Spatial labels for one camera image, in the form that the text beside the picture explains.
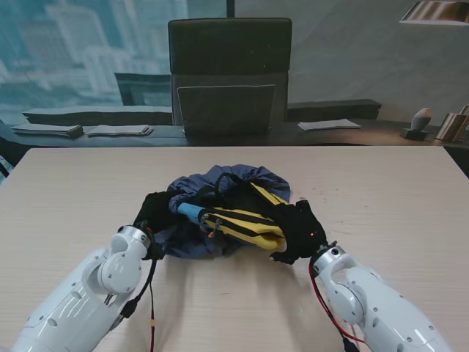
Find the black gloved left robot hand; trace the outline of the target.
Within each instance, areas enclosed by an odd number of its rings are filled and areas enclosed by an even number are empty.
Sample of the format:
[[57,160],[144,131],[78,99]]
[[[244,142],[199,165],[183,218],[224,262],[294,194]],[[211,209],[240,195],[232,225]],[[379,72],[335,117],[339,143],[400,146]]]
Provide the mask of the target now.
[[169,191],[148,194],[133,226],[155,234],[173,225],[174,214],[169,210],[169,201],[173,196],[174,193]]

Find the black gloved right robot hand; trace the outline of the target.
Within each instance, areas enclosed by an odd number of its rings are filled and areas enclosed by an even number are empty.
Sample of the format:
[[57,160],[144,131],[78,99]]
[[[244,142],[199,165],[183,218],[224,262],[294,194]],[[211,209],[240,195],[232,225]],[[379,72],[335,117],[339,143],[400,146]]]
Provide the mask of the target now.
[[272,261],[291,265],[299,258],[314,257],[328,245],[325,231],[305,199],[295,205],[275,206],[273,220],[284,234],[286,249],[272,253]]

